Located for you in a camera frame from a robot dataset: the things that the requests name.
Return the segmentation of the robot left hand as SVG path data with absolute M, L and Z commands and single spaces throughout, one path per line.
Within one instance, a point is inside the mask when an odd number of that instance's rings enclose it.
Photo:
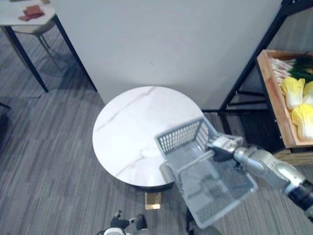
M 121 229 L 126 229 L 130 224 L 135 223 L 137 230 L 147 229 L 147 222 L 146 218 L 143 214 L 138 214 L 136 217 L 130 218 L 130 219 L 121 219 L 121 210 L 118 210 L 111 222 L 111 227 L 117 227 Z

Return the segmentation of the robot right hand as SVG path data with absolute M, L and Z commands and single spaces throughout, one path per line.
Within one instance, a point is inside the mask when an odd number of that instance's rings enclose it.
M 241 147 L 243 142 L 243 137 L 221 134 L 215 136 L 213 139 L 209 139 L 206 147 L 207 150 L 214 152 L 213 161 L 226 162 L 233 160 L 235 150 Z

